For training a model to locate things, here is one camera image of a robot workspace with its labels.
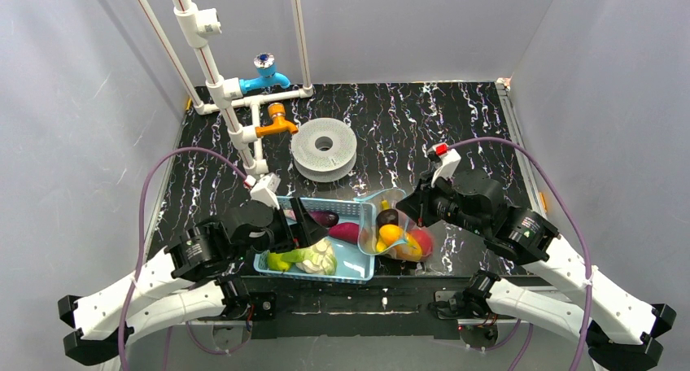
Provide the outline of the orange faucet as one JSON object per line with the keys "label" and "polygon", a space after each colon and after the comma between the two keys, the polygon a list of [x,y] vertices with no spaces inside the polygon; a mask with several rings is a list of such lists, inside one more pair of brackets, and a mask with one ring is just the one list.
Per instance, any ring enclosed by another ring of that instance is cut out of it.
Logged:
{"label": "orange faucet", "polygon": [[287,112],[282,103],[270,103],[268,106],[268,113],[271,124],[255,127],[255,135],[258,138],[284,132],[296,134],[299,131],[299,128],[286,118]]}

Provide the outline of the black base frame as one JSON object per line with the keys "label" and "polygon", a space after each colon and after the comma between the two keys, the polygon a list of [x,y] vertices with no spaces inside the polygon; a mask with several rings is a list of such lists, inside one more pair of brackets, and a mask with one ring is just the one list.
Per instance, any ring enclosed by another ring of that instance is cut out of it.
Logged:
{"label": "black base frame", "polygon": [[272,295],[266,317],[255,319],[258,339],[316,337],[430,336],[457,339],[457,324],[428,308],[437,292],[452,293],[468,277],[378,276],[364,285],[313,282],[285,277],[244,277],[252,295]]}

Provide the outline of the red apple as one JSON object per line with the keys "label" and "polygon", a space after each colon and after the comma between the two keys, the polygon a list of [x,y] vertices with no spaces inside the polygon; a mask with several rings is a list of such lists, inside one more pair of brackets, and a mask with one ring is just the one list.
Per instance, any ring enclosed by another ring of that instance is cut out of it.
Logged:
{"label": "red apple", "polygon": [[412,229],[410,234],[421,248],[420,260],[426,260],[434,250],[435,241],[433,236],[427,229]]}

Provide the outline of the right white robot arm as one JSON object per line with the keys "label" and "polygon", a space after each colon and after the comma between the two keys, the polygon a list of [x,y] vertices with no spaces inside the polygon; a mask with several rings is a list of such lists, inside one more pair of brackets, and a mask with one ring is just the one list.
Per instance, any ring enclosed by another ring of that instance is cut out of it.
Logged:
{"label": "right white robot arm", "polygon": [[500,183],[484,171],[463,172],[457,185],[427,173],[396,207],[421,227],[442,221],[479,235],[488,250],[565,296],[558,301],[479,270],[464,290],[430,304],[440,316],[513,316],[584,341],[590,358],[604,369],[658,365],[663,352],[658,338],[672,328],[675,310],[641,301],[587,267],[554,225],[529,208],[507,204]]}

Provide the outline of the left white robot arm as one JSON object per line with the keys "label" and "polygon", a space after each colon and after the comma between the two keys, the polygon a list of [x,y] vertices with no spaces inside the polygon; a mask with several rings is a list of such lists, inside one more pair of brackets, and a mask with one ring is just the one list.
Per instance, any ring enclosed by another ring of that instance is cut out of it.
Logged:
{"label": "left white robot arm", "polygon": [[250,252],[305,251],[327,234],[298,198],[294,219],[280,207],[252,200],[186,230],[129,275],[92,295],[66,295],[59,318],[72,327],[65,355],[82,365],[107,362],[157,330],[251,306],[246,288],[229,274]]}

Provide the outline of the magenta sweet potato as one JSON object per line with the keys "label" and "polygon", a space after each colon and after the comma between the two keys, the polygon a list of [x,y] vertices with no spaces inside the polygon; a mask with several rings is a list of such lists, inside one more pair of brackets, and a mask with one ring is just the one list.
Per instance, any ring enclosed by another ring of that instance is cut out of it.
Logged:
{"label": "magenta sweet potato", "polygon": [[338,223],[329,229],[328,236],[356,245],[359,241],[360,226],[353,222]]}

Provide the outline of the white pvc pipe frame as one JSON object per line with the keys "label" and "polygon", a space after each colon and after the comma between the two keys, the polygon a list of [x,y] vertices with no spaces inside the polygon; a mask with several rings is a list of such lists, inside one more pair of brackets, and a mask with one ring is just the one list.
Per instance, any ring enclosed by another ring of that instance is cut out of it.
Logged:
{"label": "white pvc pipe frame", "polygon": [[301,0],[291,0],[295,31],[297,36],[299,63],[303,84],[298,89],[282,89],[272,86],[242,94],[238,77],[224,78],[212,54],[208,38],[221,34],[221,22],[216,9],[200,9],[192,0],[172,0],[173,13],[185,37],[188,46],[193,50],[205,78],[206,88],[211,95],[211,102],[204,102],[193,86],[165,31],[160,25],[150,3],[147,0],[136,0],[165,54],[170,59],[175,72],[190,96],[196,112],[202,116],[219,112],[223,117],[233,148],[238,152],[245,172],[253,177],[269,173],[269,166],[264,158],[263,138],[255,135],[255,127],[264,126],[260,122],[260,110],[263,105],[282,103],[297,98],[310,98],[314,93],[308,48],[304,31],[304,13]]}

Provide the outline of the blue faucet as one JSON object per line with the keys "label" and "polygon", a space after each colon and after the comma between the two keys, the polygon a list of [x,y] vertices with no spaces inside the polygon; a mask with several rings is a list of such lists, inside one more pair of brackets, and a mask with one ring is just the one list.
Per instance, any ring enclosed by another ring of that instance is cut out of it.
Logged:
{"label": "blue faucet", "polygon": [[287,89],[291,86],[290,79],[277,71],[275,56],[272,53],[261,53],[254,58],[254,66],[258,77],[239,80],[242,94],[247,94],[258,89],[266,89],[272,86],[280,86]]}

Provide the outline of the clear zip top bag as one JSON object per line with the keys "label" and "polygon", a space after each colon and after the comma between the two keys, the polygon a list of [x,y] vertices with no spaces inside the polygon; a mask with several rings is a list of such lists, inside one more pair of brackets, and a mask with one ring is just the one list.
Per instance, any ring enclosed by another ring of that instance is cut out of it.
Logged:
{"label": "clear zip top bag", "polygon": [[433,254],[431,232],[396,207],[406,196],[402,189],[390,188],[354,199],[366,210],[357,239],[360,251],[410,262],[423,262]]}

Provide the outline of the orange carrot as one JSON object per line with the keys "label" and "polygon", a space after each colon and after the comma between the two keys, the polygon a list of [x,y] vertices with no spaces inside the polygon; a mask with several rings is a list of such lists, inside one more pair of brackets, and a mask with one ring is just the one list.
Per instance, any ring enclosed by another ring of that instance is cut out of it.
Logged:
{"label": "orange carrot", "polygon": [[378,230],[375,251],[381,254],[397,254],[407,243],[404,230],[398,225],[384,225]]}

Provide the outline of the dark round plum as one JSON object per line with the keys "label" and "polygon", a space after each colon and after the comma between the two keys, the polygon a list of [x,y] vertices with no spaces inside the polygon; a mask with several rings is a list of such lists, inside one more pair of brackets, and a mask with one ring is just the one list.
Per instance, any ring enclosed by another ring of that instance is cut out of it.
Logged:
{"label": "dark round plum", "polygon": [[380,229],[384,225],[398,225],[400,223],[400,216],[394,208],[388,208],[380,211],[376,216],[376,226]]}

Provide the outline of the purple eggplant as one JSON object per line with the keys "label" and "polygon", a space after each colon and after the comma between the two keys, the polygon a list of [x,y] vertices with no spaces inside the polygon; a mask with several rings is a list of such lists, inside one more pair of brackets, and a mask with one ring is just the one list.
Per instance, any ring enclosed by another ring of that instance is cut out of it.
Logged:
{"label": "purple eggplant", "polygon": [[336,226],[340,220],[337,213],[328,210],[311,211],[309,212],[309,215],[314,219],[315,222],[326,228]]}

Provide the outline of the large yellow banana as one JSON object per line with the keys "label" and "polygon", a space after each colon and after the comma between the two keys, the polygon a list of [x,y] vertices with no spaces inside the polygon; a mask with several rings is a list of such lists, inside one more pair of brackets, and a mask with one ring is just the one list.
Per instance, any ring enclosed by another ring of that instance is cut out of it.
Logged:
{"label": "large yellow banana", "polygon": [[[388,200],[382,200],[380,204],[381,211],[384,209],[388,208],[394,208],[393,205],[388,201]],[[421,248],[415,241],[415,239],[411,236],[410,231],[413,229],[414,223],[402,212],[397,210],[400,216],[400,223],[398,226],[400,226],[406,235],[406,240],[407,243],[403,246],[400,247],[399,252],[397,254],[381,254],[378,253],[379,255],[384,255],[385,257],[392,258],[394,260],[403,260],[403,261],[420,261],[421,257]],[[377,241],[377,236],[378,236],[378,230],[376,226],[376,241]]]}

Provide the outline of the white cauliflower with leaves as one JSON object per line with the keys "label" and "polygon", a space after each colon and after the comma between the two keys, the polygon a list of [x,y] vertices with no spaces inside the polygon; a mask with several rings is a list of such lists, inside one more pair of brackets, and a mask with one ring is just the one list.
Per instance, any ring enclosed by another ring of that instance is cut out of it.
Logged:
{"label": "white cauliflower with leaves", "polygon": [[295,266],[309,274],[331,276],[338,266],[334,248],[328,238],[323,238],[308,248],[300,249]]}

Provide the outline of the light blue plastic basket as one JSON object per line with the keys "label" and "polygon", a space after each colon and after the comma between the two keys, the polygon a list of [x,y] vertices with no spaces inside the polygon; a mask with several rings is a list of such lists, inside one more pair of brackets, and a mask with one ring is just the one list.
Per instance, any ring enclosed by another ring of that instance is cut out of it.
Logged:
{"label": "light blue plastic basket", "polygon": [[[371,203],[334,199],[302,198],[308,211],[331,211],[338,215],[339,224],[354,224],[356,236],[373,233],[375,207]],[[305,252],[291,251],[278,259],[268,252],[254,258],[256,272],[270,277],[286,277],[320,282],[365,284],[373,278],[372,255],[364,253],[358,242],[347,242],[326,236]]]}

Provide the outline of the grey filament spool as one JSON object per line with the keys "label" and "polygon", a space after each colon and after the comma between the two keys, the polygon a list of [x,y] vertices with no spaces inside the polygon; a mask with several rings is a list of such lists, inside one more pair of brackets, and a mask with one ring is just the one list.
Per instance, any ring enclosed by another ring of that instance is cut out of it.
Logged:
{"label": "grey filament spool", "polygon": [[357,139],[343,121],[316,118],[303,123],[290,140],[297,171],[315,182],[335,182],[355,166]]}

